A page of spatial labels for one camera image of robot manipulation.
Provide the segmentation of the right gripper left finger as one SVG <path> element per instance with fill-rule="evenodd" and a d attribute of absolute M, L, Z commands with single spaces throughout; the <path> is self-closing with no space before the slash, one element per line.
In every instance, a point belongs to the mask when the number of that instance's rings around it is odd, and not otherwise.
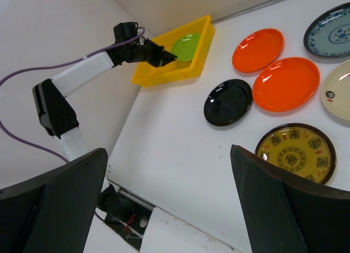
<path fill-rule="evenodd" d="M 83 252 L 106 168 L 99 148 L 1 189 L 1 252 Z"/>

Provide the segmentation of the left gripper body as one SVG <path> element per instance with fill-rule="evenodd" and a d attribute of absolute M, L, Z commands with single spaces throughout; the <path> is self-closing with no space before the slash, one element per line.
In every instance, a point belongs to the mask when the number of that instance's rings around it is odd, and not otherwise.
<path fill-rule="evenodd" d="M 150 39 L 146 39 L 144 44 L 127 44 L 109 49 L 108 56 L 115 66 L 124 62 L 146 62 L 157 68 L 164 64 L 164 47 L 157 45 Z"/>

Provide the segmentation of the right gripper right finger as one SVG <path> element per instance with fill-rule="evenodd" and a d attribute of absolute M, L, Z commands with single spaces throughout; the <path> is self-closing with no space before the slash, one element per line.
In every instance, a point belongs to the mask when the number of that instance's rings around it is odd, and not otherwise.
<path fill-rule="evenodd" d="M 314 183 L 241 146 L 231 167 L 252 252 L 349 252 L 349 192 Z"/>

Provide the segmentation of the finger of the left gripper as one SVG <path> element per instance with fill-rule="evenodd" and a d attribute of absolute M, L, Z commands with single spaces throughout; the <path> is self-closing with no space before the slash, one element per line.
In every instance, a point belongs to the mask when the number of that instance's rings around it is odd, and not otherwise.
<path fill-rule="evenodd" d="M 177 56 L 166 51 L 163 50 L 162 52 L 162 56 L 161 56 L 161 63 L 171 63 L 173 61 L 175 61 L 177 59 Z"/>

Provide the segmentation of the green plate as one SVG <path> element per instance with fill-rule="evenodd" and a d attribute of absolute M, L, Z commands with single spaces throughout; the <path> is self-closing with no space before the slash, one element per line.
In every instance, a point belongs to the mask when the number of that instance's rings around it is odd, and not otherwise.
<path fill-rule="evenodd" d="M 171 53 L 177 61 L 191 61 L 200 41 L 200 33 L 190 33 L 179 38 L 171 47 Z"/>

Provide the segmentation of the black plate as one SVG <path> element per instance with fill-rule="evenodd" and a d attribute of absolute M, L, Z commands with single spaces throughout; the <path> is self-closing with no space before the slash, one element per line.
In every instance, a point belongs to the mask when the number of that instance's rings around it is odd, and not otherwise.
<path fill-rule="evenodd" d="M 204 103 L 203 114 L 213 126 L 229 126 L 245 115 L 252 101 L 251 86 L 244 80 L 230 79 L 210 92 Z"/>

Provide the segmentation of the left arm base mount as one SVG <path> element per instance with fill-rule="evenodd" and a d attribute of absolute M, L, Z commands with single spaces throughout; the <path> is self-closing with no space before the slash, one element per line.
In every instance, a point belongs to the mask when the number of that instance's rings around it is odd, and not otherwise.
<path fill-rule="evenodd" d="M 140 252 L 155 205 L 114 182 L 109 182 L 101 190 L 96 209 L 106 215 L 94 212 L 95 217 Z"/>

